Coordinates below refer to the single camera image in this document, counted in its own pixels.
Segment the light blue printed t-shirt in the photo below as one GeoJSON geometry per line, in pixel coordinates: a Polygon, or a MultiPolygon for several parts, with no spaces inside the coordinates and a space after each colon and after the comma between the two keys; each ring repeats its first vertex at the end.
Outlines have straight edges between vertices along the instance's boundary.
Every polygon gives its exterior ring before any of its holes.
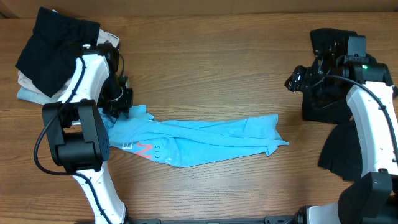
{"type": "Polygon", "coordinates": [[[157,121],[139,105],[127,118],[101,117],[112,146],[174,167],[269,156],[288,144],[276,130],[276,114],[230,121],[157,121]]]}

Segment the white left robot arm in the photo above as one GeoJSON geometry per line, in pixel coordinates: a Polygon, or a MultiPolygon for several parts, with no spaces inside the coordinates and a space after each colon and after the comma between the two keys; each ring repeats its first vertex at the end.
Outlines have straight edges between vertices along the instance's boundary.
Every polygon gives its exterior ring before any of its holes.
{"type": "Polygon", "coordinates": [[[76,60],[75,73],[56,103],[42,108],[44,129],[54,163],[62,176],[72,176],[93,210],[94,223],[132,223],[111,179],[110,140],[102,115],[128,118],[133,90],[119,65],[124,60],[110,43],[86,44],[76,60]]]}

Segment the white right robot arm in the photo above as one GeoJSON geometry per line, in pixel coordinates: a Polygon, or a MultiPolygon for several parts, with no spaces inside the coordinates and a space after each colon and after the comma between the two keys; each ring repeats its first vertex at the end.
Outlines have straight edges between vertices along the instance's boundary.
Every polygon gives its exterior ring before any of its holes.
{"type": "Polygon", "coordinates": [[[397,118],[387,66],[340,56],[298,66],[286,80],[303,93],[303,118],[333,123],[319,165],[351,181],[338,201],[302,207],[293,223],[397,222],[397,118]]]}

